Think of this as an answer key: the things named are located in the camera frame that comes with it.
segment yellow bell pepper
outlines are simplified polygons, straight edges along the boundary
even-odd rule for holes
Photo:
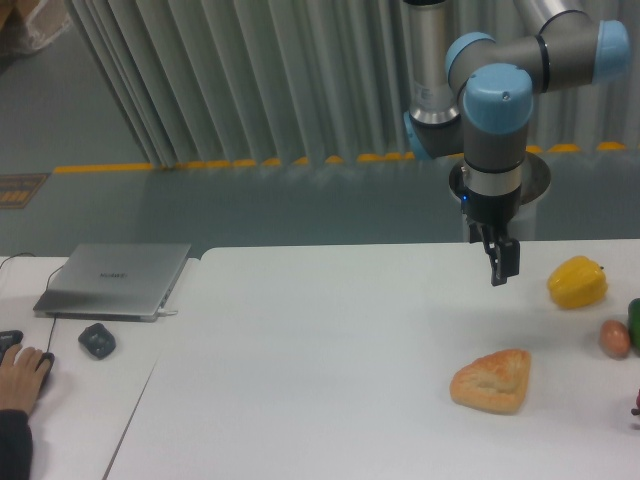
[[[607,293],[607,278],[597,262],[584,256],[560,265],[547,281],[551,298],[562,308],[591,305]]]

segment finger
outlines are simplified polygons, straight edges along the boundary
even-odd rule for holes
[[[21,368],[25,368],[27,366],[27,364],[29,363],[29,359],[31,358],[31,356],[36,353],[36,349],[33,347],[27,347],[25,348],[22,353],[20,354],[20,357],[18,358],[18,361],[16,362],[16,366],[21,367]]]
[[[31,355],[31,358],[29,359],[29,363],[27,363],[27,370],[29,372],[35,372],[36,367],[38,366],[38,362],[41,358],[42,350],[36,350],[35,352],[33,352],[33,355]]]
[[[4,358],[2,359],[2,366],[13,367],[13,364],[16,361],[16,355],[18,354],[21,348],[22,348],[22,345],[20,344],[10,346],[9,349],[6,352],[4,352]]]
[[[38,379],[39,383],[42,383],[42,380],[44,380],[44,376],[47,374],[49,367],[51,367],[51,360],[46,359],[36,370],[36,378]]]

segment floor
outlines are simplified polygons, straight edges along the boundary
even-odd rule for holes
[[[0,62],[0,174],[143,162],[71,29]],[[640,151],[542,154],[552,186],[535,239],[640,238]],[[226,246],[457,242],[450,159],[353,166],[51,173],[26,208],[0,210],[0,255],[67,256],[82,242]]]

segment bread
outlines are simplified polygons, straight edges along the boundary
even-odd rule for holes
[[[451,399],[491,413],[515,413],[527,394],[531,354],[502,350],[458,371],[451,380]]]

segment silver laptop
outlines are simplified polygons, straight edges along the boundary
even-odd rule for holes
[[[33,310],[63,318],[154,321],[187,261],[188,244],[82,244]]]

